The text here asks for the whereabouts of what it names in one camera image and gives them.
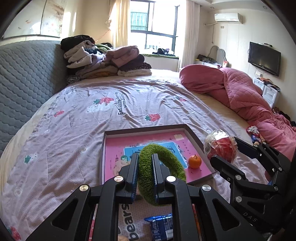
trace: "bed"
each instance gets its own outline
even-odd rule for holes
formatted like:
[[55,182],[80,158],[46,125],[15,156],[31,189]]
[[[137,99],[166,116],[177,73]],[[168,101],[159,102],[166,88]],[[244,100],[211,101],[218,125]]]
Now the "bed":
[[[120,109],[112,103],[121,94],[125,106]],[[99,105],[102,98],[106,104]],[[161,118],[147,121],[147,113]],[[80,184],[100,185],[97,163],[105,130],[177,123],[189,125],[202,141],[220,128],[251,144],[246,121],[212,97],[186,90],[176,72],[154,69],[152,76],[113,76],[67,86],[39,108],[1,156],[2,221],[25,240]],[[88,149],[83,157],[82,144]],[[239,153],[234,165],[250,181],[267,183],[256,159]],[[206,183],[229,201],[229,183],[218,173]]]

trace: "blue snack package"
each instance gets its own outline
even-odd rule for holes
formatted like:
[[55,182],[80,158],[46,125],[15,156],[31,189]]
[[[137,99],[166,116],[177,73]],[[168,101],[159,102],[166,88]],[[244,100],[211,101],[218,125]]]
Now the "blue snack package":
[[144,218],[150,223],[153,241],[167,241],[173,238],[173,215],[152,216]]
[[252,143],[254,143],[256,141],[261,143],[261,139],[259,137],[255,136],[255,135],[252,135],[251,138],[252,138]]

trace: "strawberry print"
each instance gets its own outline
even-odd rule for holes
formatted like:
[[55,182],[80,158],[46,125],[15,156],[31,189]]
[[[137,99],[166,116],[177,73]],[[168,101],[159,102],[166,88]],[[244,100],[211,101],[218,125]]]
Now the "strawberry print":
[[12,227],[12,226],[8,227],[7,230],[9,231],[9,233],[11,234],[11,236],[14,238],[15,241],[19,241],[22,239],[15,227]]
[[176,99],[179,100],[179,101],[181,101],[181,102],[187,101],[186,99],[183,99],[183,98],[181,98],[179,96],[176,96]]
[[147,121],[157,121],[159,119],[160,119],[159,114],[149,114],[149,115],[145,116],[145,120],[147,120]]
[[114,101],[113,98],[110,98],[110,97],[104,97],[104,98],[101,98],[101,99],[96,99],[94,101],[94,104],[103,104],[103,103],[106,103],[106,105],[108,105],[111,101]]
[[63,114],[64,113],[64,111],[63,110],[60,110],[60,111],[58,111],[58,112],[56,112],[55,114],[54,114],[54,117],[57,117],[58,115],[61,115],[61,114]]

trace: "fuzzy green ring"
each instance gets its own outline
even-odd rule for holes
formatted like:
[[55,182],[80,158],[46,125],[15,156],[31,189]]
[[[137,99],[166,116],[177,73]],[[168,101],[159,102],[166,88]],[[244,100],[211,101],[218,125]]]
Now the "fuzzy green ring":
[[185,172],[182,164],[177,157],[167,148],[149,144],[145,146],[139,155],[139,190],[143,198],[150,204],[156,205],[153,194],[153,171],[152,171],[152,154],[157,153],[160,161],[166,165],[172,176],[186,181]]

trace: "poster on wall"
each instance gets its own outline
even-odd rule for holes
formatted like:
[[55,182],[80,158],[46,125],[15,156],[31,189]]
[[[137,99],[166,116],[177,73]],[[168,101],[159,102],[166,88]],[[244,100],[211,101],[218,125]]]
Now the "poster on wall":
[[67,0],[47,0],[41,22],[41,35],[60,37]]
[[60,37],[67,0],[32,0],[13,19],[3,38],[46,35]]

